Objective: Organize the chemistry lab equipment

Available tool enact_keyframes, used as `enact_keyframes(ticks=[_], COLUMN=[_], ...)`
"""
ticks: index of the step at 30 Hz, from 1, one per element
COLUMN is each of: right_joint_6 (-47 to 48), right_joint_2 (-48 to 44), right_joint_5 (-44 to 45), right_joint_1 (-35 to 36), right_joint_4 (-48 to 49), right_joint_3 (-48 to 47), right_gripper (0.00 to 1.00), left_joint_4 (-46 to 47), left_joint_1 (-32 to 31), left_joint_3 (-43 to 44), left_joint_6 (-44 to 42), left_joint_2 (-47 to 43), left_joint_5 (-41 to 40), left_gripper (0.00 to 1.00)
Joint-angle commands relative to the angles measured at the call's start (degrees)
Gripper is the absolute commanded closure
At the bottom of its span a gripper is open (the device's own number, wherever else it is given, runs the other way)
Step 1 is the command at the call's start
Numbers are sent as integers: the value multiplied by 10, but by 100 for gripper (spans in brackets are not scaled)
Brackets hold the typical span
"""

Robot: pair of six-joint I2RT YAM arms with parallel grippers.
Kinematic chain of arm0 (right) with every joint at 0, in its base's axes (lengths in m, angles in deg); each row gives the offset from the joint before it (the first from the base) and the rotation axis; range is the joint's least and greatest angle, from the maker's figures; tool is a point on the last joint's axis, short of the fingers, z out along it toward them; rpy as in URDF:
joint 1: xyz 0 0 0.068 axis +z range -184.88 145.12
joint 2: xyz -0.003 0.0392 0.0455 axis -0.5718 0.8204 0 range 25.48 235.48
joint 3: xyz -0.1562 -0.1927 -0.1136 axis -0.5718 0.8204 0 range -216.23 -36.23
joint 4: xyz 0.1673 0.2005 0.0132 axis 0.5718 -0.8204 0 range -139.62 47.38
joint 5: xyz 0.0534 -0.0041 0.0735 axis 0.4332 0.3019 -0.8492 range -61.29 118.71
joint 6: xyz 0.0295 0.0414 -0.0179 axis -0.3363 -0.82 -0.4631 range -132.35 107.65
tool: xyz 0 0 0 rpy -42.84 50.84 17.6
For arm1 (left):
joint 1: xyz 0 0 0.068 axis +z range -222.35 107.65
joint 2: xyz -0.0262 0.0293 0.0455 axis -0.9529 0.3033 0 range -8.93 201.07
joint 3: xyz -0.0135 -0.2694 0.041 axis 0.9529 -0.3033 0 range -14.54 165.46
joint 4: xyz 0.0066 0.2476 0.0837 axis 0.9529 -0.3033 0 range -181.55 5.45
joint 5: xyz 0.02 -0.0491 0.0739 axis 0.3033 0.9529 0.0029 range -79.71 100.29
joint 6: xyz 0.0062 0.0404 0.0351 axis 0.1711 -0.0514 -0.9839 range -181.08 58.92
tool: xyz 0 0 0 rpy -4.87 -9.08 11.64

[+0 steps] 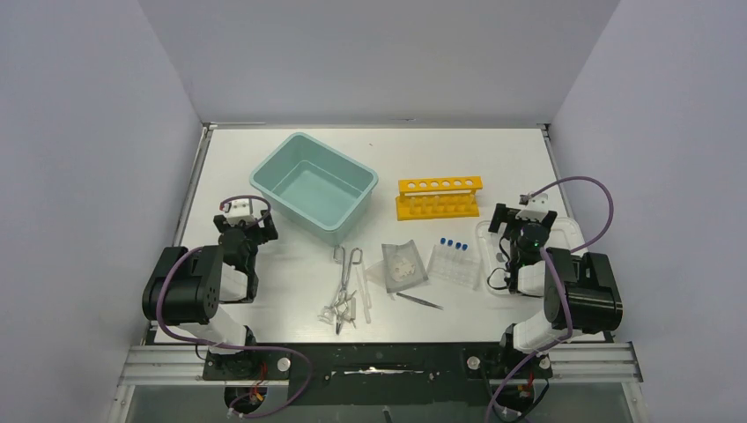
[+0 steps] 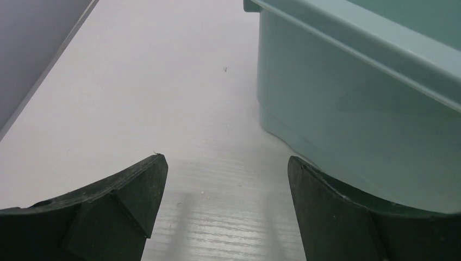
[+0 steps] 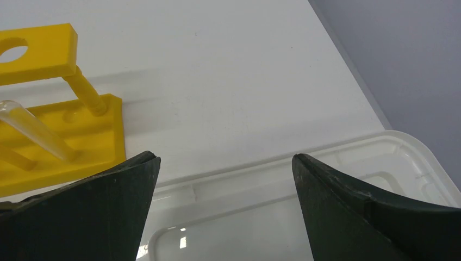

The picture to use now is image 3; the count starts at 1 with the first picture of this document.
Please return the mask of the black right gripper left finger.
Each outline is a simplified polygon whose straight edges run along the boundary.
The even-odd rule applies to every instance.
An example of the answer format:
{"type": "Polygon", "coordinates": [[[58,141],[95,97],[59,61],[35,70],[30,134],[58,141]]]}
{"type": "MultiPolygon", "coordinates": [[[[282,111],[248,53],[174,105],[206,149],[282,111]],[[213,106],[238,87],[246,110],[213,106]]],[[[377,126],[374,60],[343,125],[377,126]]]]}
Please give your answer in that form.
{"type": "Polygon", "coordinates": [[[1,260],[136,260],[160,164],[145,151],[63,187],[1,202],[1,260]]]}

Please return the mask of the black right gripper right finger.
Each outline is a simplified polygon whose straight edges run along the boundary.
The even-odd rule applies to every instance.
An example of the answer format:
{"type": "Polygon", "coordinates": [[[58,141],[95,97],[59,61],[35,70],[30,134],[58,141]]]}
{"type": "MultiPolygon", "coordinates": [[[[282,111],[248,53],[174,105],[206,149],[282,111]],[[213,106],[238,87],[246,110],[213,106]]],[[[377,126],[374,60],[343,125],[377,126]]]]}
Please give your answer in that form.
{"type": "Polygon", "coordinates": [[[401,196],[308,154],[292,172],[315,260],[460,260],[460,209],[401,196]]]}

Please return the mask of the clear glass test tube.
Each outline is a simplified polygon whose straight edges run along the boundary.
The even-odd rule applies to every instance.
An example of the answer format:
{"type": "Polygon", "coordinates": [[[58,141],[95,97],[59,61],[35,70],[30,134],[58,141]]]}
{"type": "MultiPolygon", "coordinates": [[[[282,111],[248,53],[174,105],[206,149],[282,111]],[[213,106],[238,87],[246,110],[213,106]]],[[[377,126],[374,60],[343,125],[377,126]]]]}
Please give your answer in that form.
{"type": "Polygon", "coordinates": [[[1,101],[1,120],[56,158],[75,160],[77,152],[19,103],[1,101]]]}

